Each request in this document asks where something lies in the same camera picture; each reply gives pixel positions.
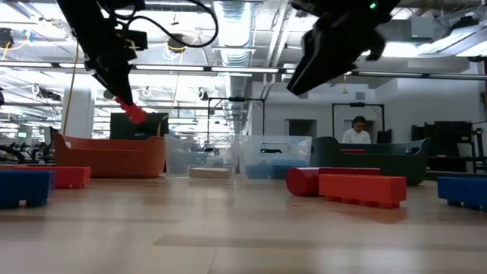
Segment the white building column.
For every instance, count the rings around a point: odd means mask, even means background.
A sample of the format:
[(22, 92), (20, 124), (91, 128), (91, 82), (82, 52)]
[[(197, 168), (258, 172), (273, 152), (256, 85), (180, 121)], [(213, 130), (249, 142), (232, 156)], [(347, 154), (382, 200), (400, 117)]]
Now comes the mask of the white building column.
[(95, 90), (90, 75), (68, 76), (62, 99), (64, 135), (91, 139), (94, 126)]

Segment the black monitor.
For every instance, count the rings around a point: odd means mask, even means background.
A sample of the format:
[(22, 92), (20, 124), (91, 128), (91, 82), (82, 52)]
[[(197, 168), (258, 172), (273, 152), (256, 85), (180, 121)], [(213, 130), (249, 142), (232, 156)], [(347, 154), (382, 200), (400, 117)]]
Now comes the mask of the black monitor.
[(147, 140), (169, 133), (167, 113), (148, 113), (142, 123), (133, 123), (124, 113), (112, 113), (110, 139)]

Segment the orange toy brick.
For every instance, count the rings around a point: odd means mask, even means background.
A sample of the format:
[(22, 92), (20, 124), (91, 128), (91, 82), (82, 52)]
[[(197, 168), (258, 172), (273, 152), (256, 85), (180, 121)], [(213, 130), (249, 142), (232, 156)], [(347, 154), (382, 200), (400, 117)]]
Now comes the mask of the orange toy brick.
[(90, 182), (90, 167), (27, 166), (22, 164), (0, 165), (0, 170), (53, 171), (56, 189), (82, 189)]
[(407, 200), (407, 183), (405, 177), (322, 174), (319, 194), (333, 202), (397, 209)]
[(115, 97), (115, 101), (132, 123), (140, 124), (146, 121), (146, 112), (141, 107), (138, 107), (136, 104), (127, 105), (118, 97)]

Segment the clear plastic bin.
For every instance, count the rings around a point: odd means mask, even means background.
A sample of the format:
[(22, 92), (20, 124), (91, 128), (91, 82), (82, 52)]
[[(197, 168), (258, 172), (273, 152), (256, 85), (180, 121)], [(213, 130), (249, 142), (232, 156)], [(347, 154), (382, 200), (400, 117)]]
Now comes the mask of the clear plastic bin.
[(293, 167), (308, 167), (309, 136), (246, 135), (239, 139), (239, 170), (245, 180), (284, 180)]
[(209, 143), (206, 135), (165, 135), (164, 140), (168, 177), (191, 178), (191, 167), (231, 168), (234, 176), (237, 143), (232, 135), (210, 135)]

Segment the red wooden cylinder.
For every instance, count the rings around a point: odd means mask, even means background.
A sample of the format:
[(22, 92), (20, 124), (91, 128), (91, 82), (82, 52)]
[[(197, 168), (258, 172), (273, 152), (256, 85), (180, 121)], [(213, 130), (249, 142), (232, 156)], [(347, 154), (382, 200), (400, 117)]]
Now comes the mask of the red wooden cylinder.
[(286, 175), (287, 189), (293, 196), (318, 196), (319, 195), (318, 167), (293, 167)]

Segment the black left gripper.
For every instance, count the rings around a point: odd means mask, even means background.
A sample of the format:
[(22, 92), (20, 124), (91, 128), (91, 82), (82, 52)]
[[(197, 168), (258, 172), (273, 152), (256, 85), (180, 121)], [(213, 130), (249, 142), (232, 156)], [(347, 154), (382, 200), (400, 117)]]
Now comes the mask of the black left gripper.
[(68, 25), (84, 51), (85, 66), (113, 96), (133, 105), (129, 83), (130, 59), (135, 54), (125, 48), (117, 33), (116, 10), (132, 7), (138, 0), (56, 0)]

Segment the plain wooden block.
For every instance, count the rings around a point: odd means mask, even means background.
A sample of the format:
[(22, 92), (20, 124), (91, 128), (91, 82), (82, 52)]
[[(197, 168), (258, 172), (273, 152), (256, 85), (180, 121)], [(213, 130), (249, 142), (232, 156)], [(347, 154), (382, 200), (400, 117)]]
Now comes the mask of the plain wooden block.
[(226, 167), (191, 167), (189, 177), (196, 179), (227, 180), (232, 177), (232, 169)]

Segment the dark teal plastic bin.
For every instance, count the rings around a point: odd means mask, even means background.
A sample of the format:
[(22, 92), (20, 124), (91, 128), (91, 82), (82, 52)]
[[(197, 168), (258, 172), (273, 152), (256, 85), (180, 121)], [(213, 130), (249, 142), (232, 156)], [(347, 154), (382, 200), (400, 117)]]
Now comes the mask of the dark teal plastic bin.
[[(430, 139), (396, 144), (344, 144), (333, 137), (312, 140), (311, 167), (379, 168), (386, 176), (405, 177), (409, 186), (425, 179)], [(360, 148), (362, 155), (345, 155), (340, 149)]]

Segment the black equipment stand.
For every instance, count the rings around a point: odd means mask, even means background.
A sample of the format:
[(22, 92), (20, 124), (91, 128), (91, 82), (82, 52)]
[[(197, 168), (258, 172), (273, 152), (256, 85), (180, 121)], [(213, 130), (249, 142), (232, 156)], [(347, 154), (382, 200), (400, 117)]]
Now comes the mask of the black equipment stand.
[(487, 171), (487, 152), (483, 145), (483, 129), (476, 128), (472, 131), (472, 158), (473, 172)]

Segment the silver ventilation duct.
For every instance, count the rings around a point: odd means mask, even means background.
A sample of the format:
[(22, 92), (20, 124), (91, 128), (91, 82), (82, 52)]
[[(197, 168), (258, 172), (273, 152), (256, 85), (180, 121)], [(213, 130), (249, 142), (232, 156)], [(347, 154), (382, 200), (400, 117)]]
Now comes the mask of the silver ventilation duct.
[[(251, 27), (253, 23), (253, 5), (249, 2), (216, 1), (214, 10), (219, 23), (218, 45), (223, 66), (250, 66)], [(226, 102), (225, 116), (234, 133), (244, 131), (247, 124), (248, 106), (244, 102)]]

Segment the black equipment rack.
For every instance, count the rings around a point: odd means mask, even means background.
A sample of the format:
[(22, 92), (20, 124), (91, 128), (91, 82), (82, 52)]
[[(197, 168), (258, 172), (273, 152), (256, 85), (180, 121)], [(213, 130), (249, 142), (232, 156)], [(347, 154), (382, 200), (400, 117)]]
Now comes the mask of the black equipment rack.
[(467, 121), (435, 121), (411, 126), (411, 140), (430, 139), (427, 169), (433, 171), (466, 172), (466, 160), (459, 145), (470, 147), (472, 123)]

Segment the black gantry frame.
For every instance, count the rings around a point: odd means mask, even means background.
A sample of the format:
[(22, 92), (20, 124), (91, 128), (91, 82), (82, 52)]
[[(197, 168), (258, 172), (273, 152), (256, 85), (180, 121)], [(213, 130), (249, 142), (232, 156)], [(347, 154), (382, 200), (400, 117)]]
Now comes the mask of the black gantry frame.
[[(241, 104), (242, 108), (239, 109), (238, 116), (242, 116), (243, 112), (245, 111), (245, 106), (247, 109), (250, 108), (251, 103), (256, 101), (260, 102), (260, 106), (262, 109), (262, 134), (264, 135), (266, 132), (266, 100), (263, 98), (251, 98), (251, 97), (209, 97), (207, 100), (207, 129), (206, 129), (206, 140), (205, 143), (209, 143), (210, 141), (210, 116), (211, 112), (218, 108), (218, 105), (221, 104), (223, 101), (229, 102), (231, 105), (233, 104)], [(241, 135), (244, 132), (244, 122), (247, 122), (248, 119), (236, 119), (230, 118), (231, 122), (237, 122), (237, 127), (231, 126), (230, 133), (233, 135)]]
[(336, 106), (347, 106), (347, 107), (379, 107), (381, 109), (381, 131), (386, 131), (385, 123), (385, 104), (366, 104), (364, 102), (351, 102), (351, 103), (332, 103), (331, 105), (331, 121), (332, 121), (332, 137), (336, 137), (336, 127), (335, 127), (335, 107)]

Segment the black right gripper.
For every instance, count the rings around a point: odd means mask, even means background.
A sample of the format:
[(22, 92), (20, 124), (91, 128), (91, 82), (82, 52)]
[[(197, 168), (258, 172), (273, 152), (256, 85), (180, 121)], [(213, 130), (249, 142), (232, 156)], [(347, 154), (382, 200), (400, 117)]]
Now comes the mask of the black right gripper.
[(294, 69), (287, 89), (302, 95), (355, 68), (355, 60), (364, 52), (368, 61), (377, 61), (384, 53), (385, 39), (352, 13), (320, 17), (314, 29), (302, 36), (303, 56)]

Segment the orange plastic bin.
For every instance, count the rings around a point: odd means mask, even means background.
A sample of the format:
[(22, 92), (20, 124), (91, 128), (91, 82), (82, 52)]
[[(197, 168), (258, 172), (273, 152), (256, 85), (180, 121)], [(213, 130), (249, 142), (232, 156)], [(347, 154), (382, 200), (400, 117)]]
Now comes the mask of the orange plastic bin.
[(53, 135), (56, 164), (89, 167), (93, 178), (154, 178), (164, 171), (164, 138), (81, 139)]

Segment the long ceiling light strip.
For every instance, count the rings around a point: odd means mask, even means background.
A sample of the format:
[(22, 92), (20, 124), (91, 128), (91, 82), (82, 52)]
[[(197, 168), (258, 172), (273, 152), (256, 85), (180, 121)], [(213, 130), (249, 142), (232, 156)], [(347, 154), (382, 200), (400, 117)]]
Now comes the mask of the long ceiling light strip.
[[(243, 74), (282, 74), (291, 75), (292, 68), (257, 68), (257, 67), (213, 67), (197, 65), (130, 65), (132, 72), (195, 72), (195, 73), (243, 73)], [(15, 69), (84, 69), (84, 65), (74, 63), (56, 62), (16, 62), (0, 61), (0, 68)], [(423, 73), (423, 72), (375, 72), (353, 70), (346, 72), (347, 76), (369, 78), (424, 78), (455, 81), (487, 81), (487, 75), (472, 74), (447, 74), (447, 73)]]

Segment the person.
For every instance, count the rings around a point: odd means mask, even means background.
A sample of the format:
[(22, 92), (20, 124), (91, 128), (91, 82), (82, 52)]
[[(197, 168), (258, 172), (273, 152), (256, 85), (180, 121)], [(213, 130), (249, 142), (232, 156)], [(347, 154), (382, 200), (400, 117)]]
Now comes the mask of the person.
[(344, 144), (371, 144), (371, 137), (365, 131), (367, 120), (363, 116), (356, 116), (352, 121), (352, 128), (346, 130), (342, 136)]

